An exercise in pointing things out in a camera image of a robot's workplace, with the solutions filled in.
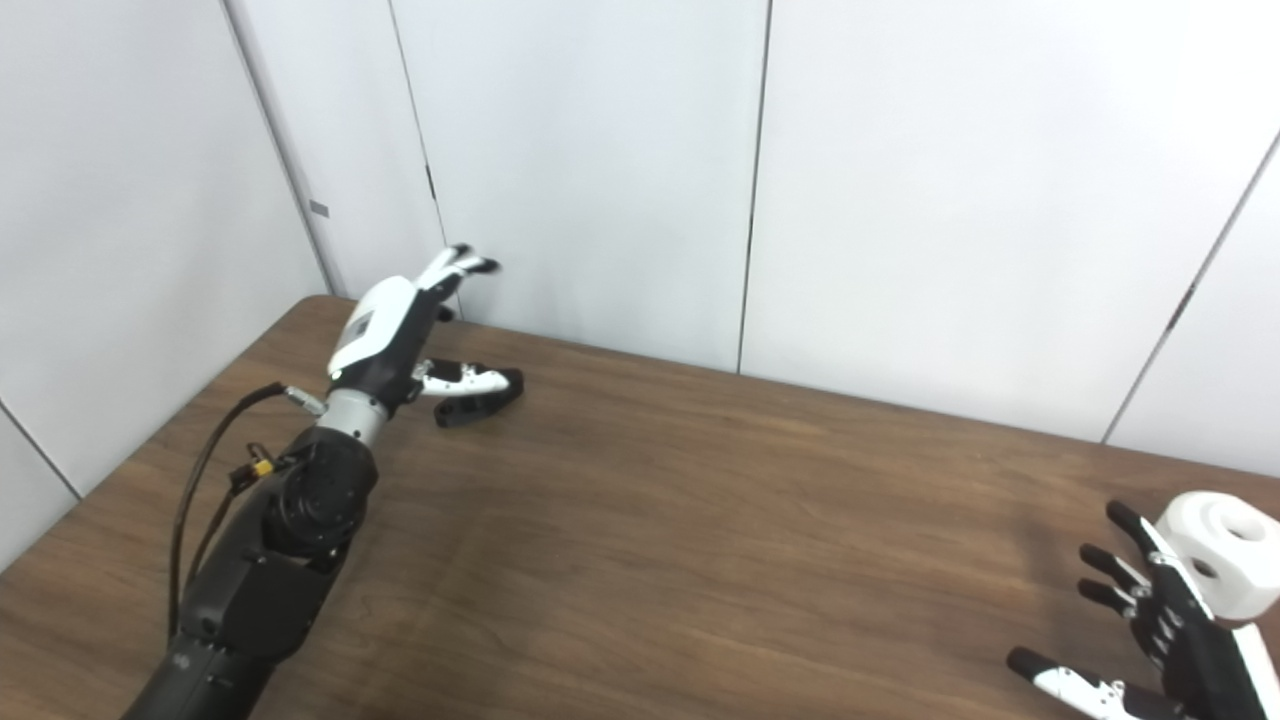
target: robot finger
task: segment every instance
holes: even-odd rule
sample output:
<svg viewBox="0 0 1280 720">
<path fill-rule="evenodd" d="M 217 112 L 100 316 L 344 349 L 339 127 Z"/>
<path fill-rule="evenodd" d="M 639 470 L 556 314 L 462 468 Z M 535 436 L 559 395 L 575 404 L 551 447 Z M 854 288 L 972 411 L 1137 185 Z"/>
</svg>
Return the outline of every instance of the robot finger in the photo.
<svg viewBox="0 0 1280 720">
<path fill-rule="evenodd" d="M 442 250 L 440 254 L 436 255 L 434 259 L 431 259 L 431 263 L 426 266 L 425 272 L 443 270 L 447 265 L 453 264 L 454 260 L 470 252 L 471 252 L 470 245 L 462 242 L 451 245 L 444 250 Z"/>
<path fill-rule="evenodd" d="M 1156 527 L 1147 521 L 1146 518 L 1138 514 L 1137 510 L 1129 507 L 1128 505 L 1120 502 L 1119 500 L 1112 500 L 1107 503 L 1107 518 L 1120 528 L 1124 534 L 1129 536 L 1129 539 L 1138 546 L 1144 557 L 1149 557 L 1153 553 L 1172 553 L 1169 543 L 1165 538 L 1160 537 L 1156 532 Z"/>
<path fill-rule="evenodd" d="M 453 266 L 472 275 L 497 273 L 502 268 L 497 260 L 490 260 L 479 255 L 462 258 L 461 260 L 454 261 Z"/>
<path fill-rule="evenodd" d="M 1085 565 L 1115 580 L 1116 585 L 1130 597 L 1151 597 L 1151 580 L 1124 560 L 1111 555 L 1096 544 L 1080 546 L 1080 560 Z"/>
<path fill-rule="evenodd" d="M 1125 620 L 1138 616 L 1138 601 L 1120 588 L 1106 585 L 1096 580 L 1083 579 L 1075 584 L 1075 589 L 1085 600 L 1092 600 L 1098 605 L 1115 610 Z"/>
<path fill-rule="evenodd" d="M 1025 647 L 1010 651 L 1006 662 L 1041 691 L 1096 720 L 1181 720 L 1179 705 L 1158 693 L 1120 680 L 1108 683 Z"/>
<path fill-rule="evenodd" d="M 1138 648 L 1142 650 L 1142 653 L 1147 656 L 1147 660 L 1149 660 L 1157 670 L 1164 671 L 1165 662 L 1169 660 L 1169 650 L 1172 647 L 1172 641 L 1160 635 L 1155 624 L 1146 618 L 1130 623 L 1129 632 L 1133 633 L 1133 639 L 1138 643 Z"/>
</svg>

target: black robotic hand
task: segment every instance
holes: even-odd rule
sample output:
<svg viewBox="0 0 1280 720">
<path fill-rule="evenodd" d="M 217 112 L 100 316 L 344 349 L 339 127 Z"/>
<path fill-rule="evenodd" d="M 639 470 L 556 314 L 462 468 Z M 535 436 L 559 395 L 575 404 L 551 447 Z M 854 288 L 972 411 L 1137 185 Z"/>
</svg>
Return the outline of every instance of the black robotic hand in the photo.
<svg viewBox="0 0 1280 720">
<path fill-rule="evenodd" d="M 1280 684 L 1256 625 L 1215 623 L 1188 568 L 1146 518 L 1121 502 L 1107 518 L 1142 551 L 1148 580 L 1092 544 L 1080 560 L 1115 585 L 1082 579 L 1080 594 L 1129 621 L 1138 647 L 1161 674 L 1164 693 L 1075 670 L 1016 647 L 1009 667 L 1037 688 L 1098 720 L 1280 720 Z"/>
</svg>

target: white cylindrical object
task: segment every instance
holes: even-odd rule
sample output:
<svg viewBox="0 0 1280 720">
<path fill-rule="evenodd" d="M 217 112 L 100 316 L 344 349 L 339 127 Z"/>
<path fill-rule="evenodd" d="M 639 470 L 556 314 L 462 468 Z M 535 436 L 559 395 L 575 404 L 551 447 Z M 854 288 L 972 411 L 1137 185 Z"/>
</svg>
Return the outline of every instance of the white cylindrical object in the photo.
<svg viewBox="0 0 1280 720">
<path fill-rule="evenodd" d="M 1280 598 L 1280 523 L 1248 502 L 1221 492 L 1183 493 L 1156 529 L 1215 615 L 1252 620 Z"/>
</svg>

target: hole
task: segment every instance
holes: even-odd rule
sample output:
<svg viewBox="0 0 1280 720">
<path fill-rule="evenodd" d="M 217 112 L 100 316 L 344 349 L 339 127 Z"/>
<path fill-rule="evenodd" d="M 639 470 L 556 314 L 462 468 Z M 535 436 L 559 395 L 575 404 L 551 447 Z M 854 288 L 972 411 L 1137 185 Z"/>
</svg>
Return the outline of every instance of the hole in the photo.
<svg viewBox="0 0 1280 720">
<path fill-rule="evenodd" d="M 1212 565 L 1204 562 L 1203 560 L 1199 560 L 1198 557 L 1192 557 L 1192 568 L 1196 568 L 1197 573 L 1204 575 L 1211 580 L 1217 579 L 1217 570 L 1215 570 Z"/>
<path fill-rule="evenodd" d="M 1247 512 L 1224 512 L 1222 527 L 1233 536 L 1247 542 L 1262 542 L 1267 537 L 1267 529 L 1262 520 Z"/>
</svg>

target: silver metal cylinder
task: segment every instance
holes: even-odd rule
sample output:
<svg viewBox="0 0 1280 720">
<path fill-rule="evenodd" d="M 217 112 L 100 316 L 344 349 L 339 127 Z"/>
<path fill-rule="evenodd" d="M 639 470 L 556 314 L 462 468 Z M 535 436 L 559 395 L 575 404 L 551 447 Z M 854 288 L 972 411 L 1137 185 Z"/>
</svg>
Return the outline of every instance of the silver metal cylinder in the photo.
<svg viewBox="0 0 1280 720">
<path fill-rule="evenodd" d="M 324 415 L 324 411 L 329 409 L 323 400 L 300 387 L 289 386 L 284 388 L 284 397 L 288 397 L 291 402 L 307 413 L 311 413 L 316 418 Z"/>
<path fill-rule="evenodd" d="M 387 407 L 372 396 L 348 388 L 330 392 L 328 402 L 329 409 L 316 427 L 347 433 L 372 448 L 378 432 L 387 424 Z"/>
</svg>

